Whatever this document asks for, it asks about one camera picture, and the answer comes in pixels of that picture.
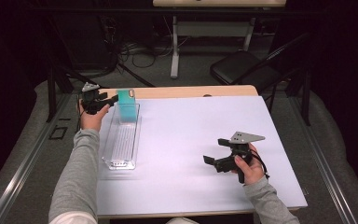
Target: chair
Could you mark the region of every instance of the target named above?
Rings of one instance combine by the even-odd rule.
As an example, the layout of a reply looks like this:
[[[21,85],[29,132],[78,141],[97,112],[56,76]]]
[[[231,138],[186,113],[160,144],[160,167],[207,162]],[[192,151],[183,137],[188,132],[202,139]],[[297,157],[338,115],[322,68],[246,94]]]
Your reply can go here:
[[[222,85],[253,85],[261,94],[264,90],[273,87],[268,111],[272,110],[275,92],[278,83],[301,71],[301,64],[291,67],[287,72],[280,72],[271,67],[273,62],[282,59],[290,50],[298,47],[309,39],[310,34],[305,33],[289,43],[272,51],[266,58],[260,60],[252,53],[239,50],[226,58],[214,63],[210,67],[211,76]]]

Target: transparent tray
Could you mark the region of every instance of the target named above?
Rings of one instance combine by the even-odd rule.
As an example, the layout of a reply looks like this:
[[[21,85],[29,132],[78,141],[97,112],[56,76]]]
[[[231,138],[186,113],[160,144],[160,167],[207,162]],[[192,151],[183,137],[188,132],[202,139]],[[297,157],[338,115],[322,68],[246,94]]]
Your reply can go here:
[[[142,121],[139,108],[137,104],[115,105],[102,157],[109,170],[135,169]]]

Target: gray sleeve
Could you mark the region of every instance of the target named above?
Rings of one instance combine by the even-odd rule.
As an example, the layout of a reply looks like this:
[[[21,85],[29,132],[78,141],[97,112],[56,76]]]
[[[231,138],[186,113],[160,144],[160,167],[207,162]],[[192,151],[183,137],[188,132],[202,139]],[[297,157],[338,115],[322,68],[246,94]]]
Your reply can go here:
[[[261,223],[299,223],[298,218],[293,216],[278,198],[276,189],[269,184],[265,176],[243,188],[260,216]]]
[[[48,222],[62,213],[87,212],[97,220],[96,189],[100,136],[95,130],[81,130],[74,137],[74,149],[54,190]]]

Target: gray carpet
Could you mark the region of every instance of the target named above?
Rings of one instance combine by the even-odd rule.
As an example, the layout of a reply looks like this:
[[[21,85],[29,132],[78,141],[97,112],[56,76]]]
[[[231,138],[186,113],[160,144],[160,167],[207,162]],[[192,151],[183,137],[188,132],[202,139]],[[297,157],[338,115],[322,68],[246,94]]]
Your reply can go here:
[[[171,57],[158,57],[147,68],[136,67],[132,63],[131,57],[125,64],[131,71],[156,86],[218,85],[209,75],[210,64],[223,58],[228,52],[240,48],[241,42],[230,39],[225,45],[222,44],[223,47],[220,47],[214,42],[215,39],[211,41],[195,39],[181,47],[179,78],[177,79],[171,79],[169,75]],[[254,38],[250,51],[262,56],[266,53],[266,41],[270,40],[264,37]],[[199,46],[200,43],[203,44],[198,48],[199,51],[195,51],[193,45]],[[152,62],[148,61],[150,60],[149,56],[136,55],[135,57],[135,64],[138,65]],[[107,76],[97,77],[93,80],[112,88],[144,86],[128,73],[119,69]],[[77,80],[73,79],[72,82],[77,90],[83,86],[83,83]],[[34,147],[39,134],[43,131],[44,121],[48,117],[46,83],[38,86],[36,91],[38,100],[33,115],[0,174],[0,198],[23,158]],[[43,150],[37,158],[34,169],[29,173],[16,200],[8,209],[4,223],[46,223],[48,221],[51,194],[73,145],[72,137],[76,131],[75,101],[75,97],[71,96],[58,120],[53,124],[55,129],[50,132],[49,139],[44,141]],[[306,199],[309,207],[299,209],[294,214],[298,216],[301,223],[342,223],[330,189],[325,184],[307,135],[302,129],[302,121],[296,116],[296,108],[293,107],[292,102],[283,93],[279,94],[271,116],[300,186],[308,193]],[[358,182],[351,167],[345,161],[345,147],[339,130],[324,109],[323,103],[315,95],[311,97],[310,121],[311,129],[315,133],[344,194],[348,197],[348,203],[358,221]]]

